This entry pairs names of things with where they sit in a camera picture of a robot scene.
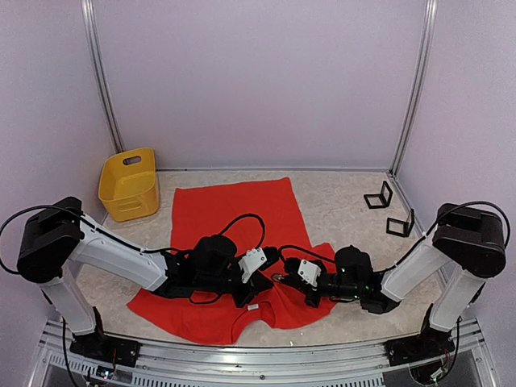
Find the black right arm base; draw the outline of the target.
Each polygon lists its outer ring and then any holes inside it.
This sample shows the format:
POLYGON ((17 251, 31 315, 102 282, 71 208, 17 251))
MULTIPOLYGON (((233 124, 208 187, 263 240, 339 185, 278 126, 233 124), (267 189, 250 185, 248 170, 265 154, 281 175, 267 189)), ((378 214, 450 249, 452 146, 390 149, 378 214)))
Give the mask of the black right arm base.
POLYGON ((398 366, 430 359, 454 352, 456 346, 450 333, 423 333, 400 339, 391 339, 384 344, 390 366, 398 366))

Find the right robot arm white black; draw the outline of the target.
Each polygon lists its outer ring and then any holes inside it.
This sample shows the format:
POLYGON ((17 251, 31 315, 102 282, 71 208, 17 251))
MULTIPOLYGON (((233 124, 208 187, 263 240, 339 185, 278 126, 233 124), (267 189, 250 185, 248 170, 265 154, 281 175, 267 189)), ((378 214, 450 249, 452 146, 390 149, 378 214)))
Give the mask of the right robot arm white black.
POLYGON ((397 308, 428 277, 447 264, 455 271, 437 301, 431 303, 418 334, 404 339, 413 352, 428 358, 449 342, 453 327, 488 279, 506 266, 510 221, 497 205, 486 201, 445 203, 435 221, 395 264, 380 271, 370 256, 350 245, 339 249, 331 263, 313 254, 310 260, 284 258, 284 274, 274 277, 305 296, 317 308, 323 298, 332 302, 359 302, 371 314, 397 308))

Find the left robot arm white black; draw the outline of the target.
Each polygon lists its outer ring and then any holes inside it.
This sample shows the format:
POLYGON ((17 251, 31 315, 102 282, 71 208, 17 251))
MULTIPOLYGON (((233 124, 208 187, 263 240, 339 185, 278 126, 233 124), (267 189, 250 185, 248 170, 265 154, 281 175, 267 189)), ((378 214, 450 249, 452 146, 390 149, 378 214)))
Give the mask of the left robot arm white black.
POLYGON ((2 229, 27 214, 14 269, 2 269, 37 284, 80 344, 98 359, 107 357, 113 342, 105 335, 102 317, 79 290, 68 272, 74 261, 125 278, 164 299, 185 298, 196 292, 216 298, 231 295, 238 307, 273 287, 263 271, 280 253, 274 247, 255 248, 239 255, 224 232, 201 238, 192 249, 149 249, 106 231, 83 212, 81 200, 67 197, 53 205, 29 207, 11 215, 2 229))

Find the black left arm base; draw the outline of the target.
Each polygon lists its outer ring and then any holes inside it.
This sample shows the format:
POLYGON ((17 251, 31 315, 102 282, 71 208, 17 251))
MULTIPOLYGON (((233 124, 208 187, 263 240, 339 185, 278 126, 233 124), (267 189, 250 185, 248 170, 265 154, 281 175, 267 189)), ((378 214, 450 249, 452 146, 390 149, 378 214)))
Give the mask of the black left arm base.
POLYGON ((86 358, 134 368, 142 344, 109 335, 74 335, 70 350, 86 358))

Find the red t-shirt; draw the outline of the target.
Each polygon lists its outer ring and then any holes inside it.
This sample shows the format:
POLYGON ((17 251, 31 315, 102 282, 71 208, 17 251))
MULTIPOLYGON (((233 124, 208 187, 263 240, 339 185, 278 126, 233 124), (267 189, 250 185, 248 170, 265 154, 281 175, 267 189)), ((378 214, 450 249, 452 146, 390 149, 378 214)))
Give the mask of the red t-shirt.
MULTIPOLYGON (((286 253, 305 248, 326 258, 334 255, 328 243, 311 246, 306 226, 289 178, 243 182, 205 188, 177 189, 172 208, 171 245, 185 250, 200 238, 219 232, 235 242, 244 254, 257 244, 291 247, 286 253)), ((277 284, 238 308, 231 296, 196 292, 189 299, 168 300, 140 290, 127 303, 128 309, 168 333, 204 345, 229 345, 253 322, 291 330, 325 318, 335 308, 328 300, 311 308, 295 289, 277 284)))

